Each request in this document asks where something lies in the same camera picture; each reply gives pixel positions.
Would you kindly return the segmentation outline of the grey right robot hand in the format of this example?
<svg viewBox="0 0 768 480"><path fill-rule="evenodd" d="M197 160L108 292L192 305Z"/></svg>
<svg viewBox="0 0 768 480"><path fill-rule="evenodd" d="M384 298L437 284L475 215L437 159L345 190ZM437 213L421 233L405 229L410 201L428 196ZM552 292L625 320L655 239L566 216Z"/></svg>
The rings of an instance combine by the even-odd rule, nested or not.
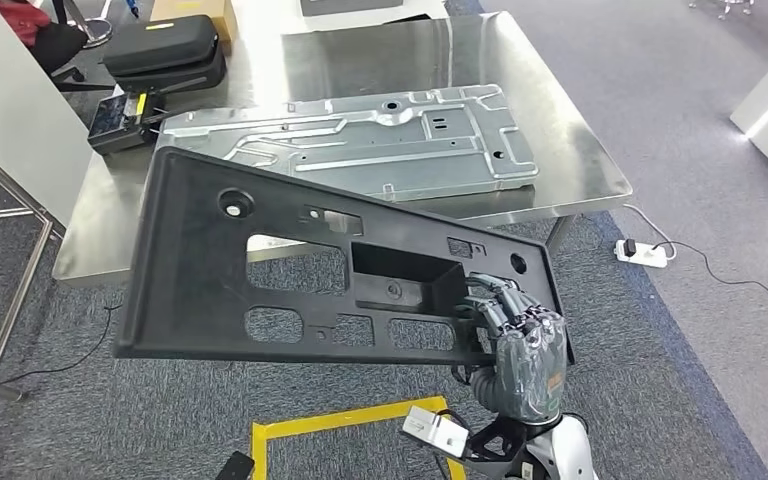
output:
<svg viewBox="0 0 768 480"><path fill-rule="evenodd" d="M503 417L546 425L561 415L568 367L566 319L512 280L472 273L466 285L485 296L467 296L458 309L486 329L494 355L488 366L464 370L477 402Z"/></svg>

